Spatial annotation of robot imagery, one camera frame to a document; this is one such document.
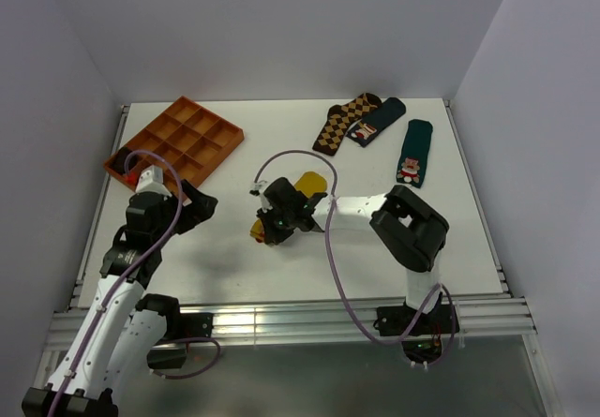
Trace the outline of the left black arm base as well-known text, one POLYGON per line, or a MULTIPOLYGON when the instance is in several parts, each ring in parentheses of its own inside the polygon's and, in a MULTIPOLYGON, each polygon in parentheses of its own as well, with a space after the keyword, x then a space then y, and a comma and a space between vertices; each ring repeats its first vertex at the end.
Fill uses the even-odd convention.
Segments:
POLYGON ((190 352, 190 342, 173 344, 173 340, 208 338, 212 335, 213 328, 213 313, 182 313, 175 326, 148 352, 148 367, 158 371, 183 367, 190 352))

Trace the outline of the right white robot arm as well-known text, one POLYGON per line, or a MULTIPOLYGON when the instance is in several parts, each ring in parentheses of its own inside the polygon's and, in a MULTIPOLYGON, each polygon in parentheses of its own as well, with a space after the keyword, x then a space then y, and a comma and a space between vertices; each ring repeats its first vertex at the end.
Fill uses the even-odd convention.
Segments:
POLYGON ((387 193, 364 197, 326 192, 309 197, 280 177, 256 183, 250 194, 261 202, 257 218, 262 229, 255 238, 270 246, 285 242, 297 231, 319 232, 332 259, 332 231, 375 233, 406 269, 408 326, 423 333, 437 322, 442 286, 436 259, 445 246, 449 223, 409 187, 396 185, 387 193))

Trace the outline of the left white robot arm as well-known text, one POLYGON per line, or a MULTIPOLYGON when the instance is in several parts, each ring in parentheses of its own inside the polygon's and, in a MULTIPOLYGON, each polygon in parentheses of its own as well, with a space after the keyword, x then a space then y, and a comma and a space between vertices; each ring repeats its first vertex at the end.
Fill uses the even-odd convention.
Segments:
POLYGON ((156 345, 211 342, 212 317, 193 323, 176 298, 146 291, 161 249, 210 219, 216 198, 183 181, 177 194, 142 186, 103 258, 94 303, 47 383, 22 400, 27 416, 115 416, 131 375, 156 345))

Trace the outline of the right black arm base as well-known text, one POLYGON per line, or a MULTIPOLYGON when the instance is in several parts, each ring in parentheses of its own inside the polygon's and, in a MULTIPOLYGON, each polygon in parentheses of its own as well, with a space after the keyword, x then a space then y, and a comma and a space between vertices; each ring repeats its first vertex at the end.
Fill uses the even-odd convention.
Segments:
MULTIPOLYGON (((411 323, 416 311, 406 305, 379 306, 373 328, 382 337, 401 335, 411 323)), ((422 314, 401 343, 409 361, 424 365, 435 363, 445 353, 443 338, 451 341, 460 330, 456 310, 448 304, 437 303, 429 313, 422 314)))

